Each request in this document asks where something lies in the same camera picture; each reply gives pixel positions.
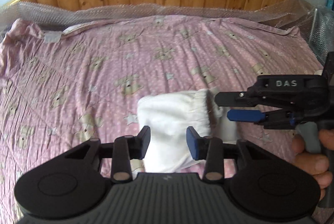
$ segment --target pink bedsheet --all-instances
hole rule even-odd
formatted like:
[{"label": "pink bedsheet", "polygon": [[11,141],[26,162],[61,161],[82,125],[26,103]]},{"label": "pink bedsheet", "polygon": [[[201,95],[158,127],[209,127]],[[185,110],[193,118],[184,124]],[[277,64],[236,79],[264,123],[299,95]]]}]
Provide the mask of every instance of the pink bedsheet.
[{"label": "pink bedsheet", "polygon": [[[207,87],[240,91],[260,74],[314,74],[322,68],[297,27],[283,31],[237,18],[100,21],[50,42],[36,24],[19,19],[0,46],[4,224],[21,215],[13,188],[23,173],[92,136],[113,142],[136,135],[143,96]],[[288,161],[294,157],[291,131],[240,123],[239,132]],[[110,167],[110,161],[103,164],[104,176]]]}]

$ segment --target finger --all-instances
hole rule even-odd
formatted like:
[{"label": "finger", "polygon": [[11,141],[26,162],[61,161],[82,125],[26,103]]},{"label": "finger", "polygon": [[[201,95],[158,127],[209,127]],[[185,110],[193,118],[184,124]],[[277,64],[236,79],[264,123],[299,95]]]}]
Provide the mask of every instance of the finger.
[{"label": "finger", "polygon": [[300,134],[294,136],[291,147],[295,153],[302,153],[305,150],[305,141]]},{"label": "finger", "polygon": [[326,195],[326,190],[325,189],[321,189],[320,200],[322,200],[325,195]]},{"label": "finger", "polygon": [[317,180],[321,189],[328,187],[333,180],[333,174],[330,171],[326,171],[323,174],[314,175],[313,177]]},{"label": "finger", "polygon": [[334,151],[334,130],[320,130],[319,139],[326,148]]},{"label": "finger", "polygon": [[303,152],[296,156],[294,165],[311,175],[317,175],[328,170],[329,160],[322,154]]}]

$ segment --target circular pad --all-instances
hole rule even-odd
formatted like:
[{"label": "circular pad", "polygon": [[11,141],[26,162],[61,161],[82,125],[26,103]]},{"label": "circular pad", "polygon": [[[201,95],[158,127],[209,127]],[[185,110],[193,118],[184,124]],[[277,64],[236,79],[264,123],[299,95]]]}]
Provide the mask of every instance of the circular pad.
[{"label": "circular pad", "polygon": [[43,219],[66,219],[87,212],[106,193],[106,181],[76,159],[50,161],[24,174],[14,194],[27,214]]},{"label": "circular pad", "polygon": [[271,221],[301,218],[320,198],[320,187],[311,175],[273,160],[247,164],[232,178],[230,192],[241,207]]}]

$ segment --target white towel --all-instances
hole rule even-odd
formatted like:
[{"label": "white towel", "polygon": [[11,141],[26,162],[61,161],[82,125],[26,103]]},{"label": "white towel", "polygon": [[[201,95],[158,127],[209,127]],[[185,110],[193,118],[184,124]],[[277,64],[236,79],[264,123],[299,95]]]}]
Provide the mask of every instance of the white towel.
[{"label": "white towel", "polygon": [[193,126],[201,137],[212,134],[235,143],[237,127],[227,119],[228,110],[217,107],[208,89],[141,98],[137,109],[139,127],[151,128],[151,142],[143,160],[145,171],[177,172],[198,162],[191,158],[187,146],[188,126]]}]

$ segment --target white label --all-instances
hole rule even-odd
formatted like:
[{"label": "white label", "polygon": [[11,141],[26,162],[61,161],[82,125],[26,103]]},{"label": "white label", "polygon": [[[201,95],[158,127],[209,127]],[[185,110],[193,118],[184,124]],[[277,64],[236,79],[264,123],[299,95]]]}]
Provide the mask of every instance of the white label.
[{"label": "white label", "polygon": [[60,31],[47,31],[44,33],[44,43],[58,43],[60,39]]},{"label": "white label", "polygon": [[289,84],[288,81],[285,81],[284,85],[283,85],[282,81],[276,81],[276,86],[297,86],[297,81],[293,80],[293,81],[291,81],[291,84]]}]

